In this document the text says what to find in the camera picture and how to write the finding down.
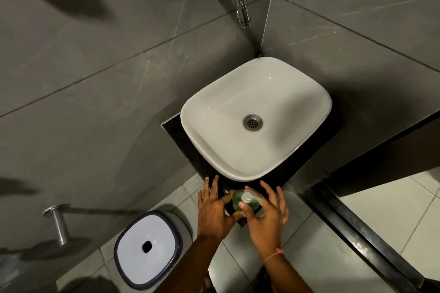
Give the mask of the person's left hand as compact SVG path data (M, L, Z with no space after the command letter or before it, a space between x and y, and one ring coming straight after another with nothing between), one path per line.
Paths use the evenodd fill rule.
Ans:
M235 212L228 216L218 197L218 179L212 180L209 200L202 202L202 190L198 193L198 229L197 237L209 238L220 243L230 232L234 224L244 218L242 212Z

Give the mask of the person's right hand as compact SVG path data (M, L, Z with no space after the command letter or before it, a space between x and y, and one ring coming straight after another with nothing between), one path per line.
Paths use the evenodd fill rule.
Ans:
M249 225L249 228L251 240L259 257L263 260L263 257L270 255L276 248L281 248L282 227L288 221L289 211L286 206L286 216L282 216L278 204L277 188L274 191L262 180L260 185L266 191L268 199L259 196L263 214L260 217L256 215L256 224Z

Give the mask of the green soap pump bottle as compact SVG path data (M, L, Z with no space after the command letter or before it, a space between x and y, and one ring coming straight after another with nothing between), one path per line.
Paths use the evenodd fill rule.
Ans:
M249 207L254 211L259 207L261 197L251 190L235 190L232 196L232 206L236 212L242 211L242 209L239 207L239 202L248 204Z

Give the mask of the person's left forearm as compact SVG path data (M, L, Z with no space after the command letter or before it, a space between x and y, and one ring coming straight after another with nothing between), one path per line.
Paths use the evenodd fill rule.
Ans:
M154 293L217 293L209 275L219 235L199 235Z

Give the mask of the person's right forearm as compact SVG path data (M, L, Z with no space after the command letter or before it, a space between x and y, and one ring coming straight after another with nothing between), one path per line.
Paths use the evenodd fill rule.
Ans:
M275 293L314 293L283 253L263 257L263 264Z

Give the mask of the pink thread wristband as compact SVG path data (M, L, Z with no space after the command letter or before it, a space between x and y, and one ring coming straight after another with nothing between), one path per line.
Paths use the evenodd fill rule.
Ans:
M263 258L263 263L266 263L270 258L272 258L275 255L284 255L284 251L281 248L276 248L274 252Z

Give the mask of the chrome sink drain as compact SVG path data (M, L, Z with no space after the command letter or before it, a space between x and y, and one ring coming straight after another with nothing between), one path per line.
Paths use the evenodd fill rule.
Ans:
M245 116L243 119L243 126L250 132L259 131L263 127L264 123L261 117L255 114Z

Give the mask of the black door threshold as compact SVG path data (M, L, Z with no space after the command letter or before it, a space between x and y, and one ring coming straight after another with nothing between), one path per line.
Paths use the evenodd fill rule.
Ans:
M395 292L440 293L439 280L418 272L326 184L320 182L299 196Z

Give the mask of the white ceramic sink basin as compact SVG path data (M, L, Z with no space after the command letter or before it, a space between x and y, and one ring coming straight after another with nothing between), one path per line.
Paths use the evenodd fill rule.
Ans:
M261 178L290 157L332 109L322 85L273 57L239 66L185 102L182 127L197 151L223 176L239 182ZM263 127L250 132L245 116Z

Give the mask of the dark brown door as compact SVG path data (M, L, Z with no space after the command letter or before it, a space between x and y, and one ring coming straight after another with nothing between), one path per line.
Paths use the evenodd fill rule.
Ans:
M440 116L337 169L323 183L348 196L440 167Z

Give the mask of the chrome wall holder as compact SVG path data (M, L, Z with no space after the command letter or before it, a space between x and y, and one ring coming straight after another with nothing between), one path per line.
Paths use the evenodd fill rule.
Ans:
M65 247L70 241L70 234L66 224L63 211L69 208L69 204L58 204L47 208L42 213L43 217L52 218L58 244L60 247Z

